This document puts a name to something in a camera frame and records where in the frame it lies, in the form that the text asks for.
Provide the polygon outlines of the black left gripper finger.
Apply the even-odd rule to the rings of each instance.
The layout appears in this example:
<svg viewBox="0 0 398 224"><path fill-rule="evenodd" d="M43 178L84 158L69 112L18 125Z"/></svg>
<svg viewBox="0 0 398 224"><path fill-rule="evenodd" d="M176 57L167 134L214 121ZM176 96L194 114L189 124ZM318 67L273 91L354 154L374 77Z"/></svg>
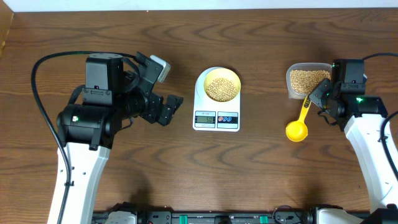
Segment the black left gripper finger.
<svg viewBox="0 0 398 224"><path fill-rule="evenodd" d="M174 115L183 103L183 97L176 95L169 95L165 104L168 115Z"/></svg>
<svg viewBox="0 0 398 224"><path fill-rule="evenodd" d="M174 116L174 109L167 105L162 105L157 116L157 122L162 126L168 125Z"/></svg>

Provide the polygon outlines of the yellow plastic measuring scoop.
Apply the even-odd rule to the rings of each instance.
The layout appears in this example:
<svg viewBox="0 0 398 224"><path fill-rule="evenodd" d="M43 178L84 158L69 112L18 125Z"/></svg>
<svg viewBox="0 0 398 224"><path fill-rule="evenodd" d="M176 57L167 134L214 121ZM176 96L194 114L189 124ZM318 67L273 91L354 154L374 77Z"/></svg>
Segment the yellow plastic measuring scoop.
<svg viewBox="0 0 398 224"><path fill-rule="evenodd" d="M307 117L310 105L311 101L307 95L302 104L298 120L291 121L285 128L285 134L289 140L300 142L308 136L308 128L305 124L305 118Z"/></svg>

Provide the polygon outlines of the pale yellow bowl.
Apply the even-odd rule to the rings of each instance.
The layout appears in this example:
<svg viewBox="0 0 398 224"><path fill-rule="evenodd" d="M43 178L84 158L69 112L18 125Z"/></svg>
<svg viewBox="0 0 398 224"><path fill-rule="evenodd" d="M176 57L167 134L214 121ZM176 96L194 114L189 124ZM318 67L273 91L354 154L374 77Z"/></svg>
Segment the pale yellow bowl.
<svg viewBox="0 0 398 224"><path fill-rule="evenodd" d="M206 89L206 86L216 78L227 78L227 79L231 80L236 85L236 90L238 91L238 94L240 93L241 82L240 82L238 75L235 72L233 72L232 70L227 69L227 68L216 68L216 69L210 71L205 77L205 81L203 84L204 91Z"/></svg>

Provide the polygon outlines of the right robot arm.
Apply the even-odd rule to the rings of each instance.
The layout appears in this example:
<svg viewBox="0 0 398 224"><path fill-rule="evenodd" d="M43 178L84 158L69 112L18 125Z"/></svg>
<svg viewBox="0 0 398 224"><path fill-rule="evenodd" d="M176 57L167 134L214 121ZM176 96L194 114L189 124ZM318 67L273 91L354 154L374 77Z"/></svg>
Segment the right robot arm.
<svg viewBox="0 0 398 224"><path fill-rule="evenodd" d="M336 59L331 78L322 80L309 94L320 108L318 115L332 117L351 143L363 173L370 214L359 218L340 207L317 206L310 223L397 223L397 148L391 136L382 99L366 95L363 59Z"/></svg>

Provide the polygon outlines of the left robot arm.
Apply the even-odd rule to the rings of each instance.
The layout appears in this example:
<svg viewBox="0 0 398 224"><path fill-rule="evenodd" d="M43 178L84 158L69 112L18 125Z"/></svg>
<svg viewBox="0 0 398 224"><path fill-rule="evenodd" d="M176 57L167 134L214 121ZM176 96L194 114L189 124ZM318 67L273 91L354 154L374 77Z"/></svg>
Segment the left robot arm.
<svg viewBox="0 0 398 224"><path fill-rule="evenodd" d="M90 223L99 180L117 132L141 117L168 125L183 98L153 93L170 65L138 53L132 59L118 53L91 53L86 81L77 87L57 116L58 174L49 223Z"/></svg>

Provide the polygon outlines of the white digital kitchen scale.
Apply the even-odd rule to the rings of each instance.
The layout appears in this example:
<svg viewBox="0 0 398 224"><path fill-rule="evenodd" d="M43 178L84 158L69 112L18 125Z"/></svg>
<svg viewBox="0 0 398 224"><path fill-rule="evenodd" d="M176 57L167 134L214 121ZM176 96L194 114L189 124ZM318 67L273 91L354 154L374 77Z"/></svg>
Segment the white digital kitchen scale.
<svg viewBox="0 0 398 224"><path fill-rule="evenodd" d="M241 124L241 91L236 98L227 102L214 101L204 91L206 75L216 68L223 67L206 69L196 81L192 127L196 131L237 132Z"/></svg>

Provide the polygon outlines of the soybeans in bowl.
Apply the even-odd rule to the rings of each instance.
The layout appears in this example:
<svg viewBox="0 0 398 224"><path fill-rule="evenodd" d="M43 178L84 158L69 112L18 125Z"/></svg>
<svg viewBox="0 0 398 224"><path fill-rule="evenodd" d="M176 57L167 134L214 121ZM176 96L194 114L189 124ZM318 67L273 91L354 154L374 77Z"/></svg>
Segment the soybeans in bowl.
<svg viewBox="0 0 398 224"><path fill-rule="evenodd" d="M237 94L236 85L227 78L216 78L206 86L206 94L215 101L232 100Z"/></svg>

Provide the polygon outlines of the soybeans pile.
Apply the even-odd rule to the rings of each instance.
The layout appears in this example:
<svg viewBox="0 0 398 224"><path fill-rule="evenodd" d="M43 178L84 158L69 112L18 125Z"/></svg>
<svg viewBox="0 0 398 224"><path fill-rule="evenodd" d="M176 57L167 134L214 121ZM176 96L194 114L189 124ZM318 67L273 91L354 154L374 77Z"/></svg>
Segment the soybeans pile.
<svg viewBox="0 0 398 224"><path fill-rule="evenodd" d="M290 72L292 88L298 93L309 94L324 78L330 79L330 72L325 70L292 70Z"/></svg>

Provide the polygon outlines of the clear plastic container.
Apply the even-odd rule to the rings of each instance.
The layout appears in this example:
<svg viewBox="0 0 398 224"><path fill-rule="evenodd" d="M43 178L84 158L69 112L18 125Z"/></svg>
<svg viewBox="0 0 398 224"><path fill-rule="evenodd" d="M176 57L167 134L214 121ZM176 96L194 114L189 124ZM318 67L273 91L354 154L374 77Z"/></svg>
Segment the clear plastic container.
<svg viewBox="0 0 398 224"><path fill-rule="evenodd" d="M332 65L327 63L296 63L286 73L288 96L303 100L324 78L331 78Z"/></svg>

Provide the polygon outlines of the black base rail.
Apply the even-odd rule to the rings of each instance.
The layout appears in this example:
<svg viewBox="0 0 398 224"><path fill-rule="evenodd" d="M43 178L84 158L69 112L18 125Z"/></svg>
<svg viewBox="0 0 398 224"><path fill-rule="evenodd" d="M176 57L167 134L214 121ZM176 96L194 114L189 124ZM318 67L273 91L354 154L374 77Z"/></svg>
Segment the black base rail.
<svg viewBox="0 0 398 224"><path fill-rule="evenodd" d="M315 209L297 210L280 206L273 211L181 212L170 207L141 208L129 202L116 204L106 212L95 212L92 223L217 224L217 223L315 223Z"/></svg>

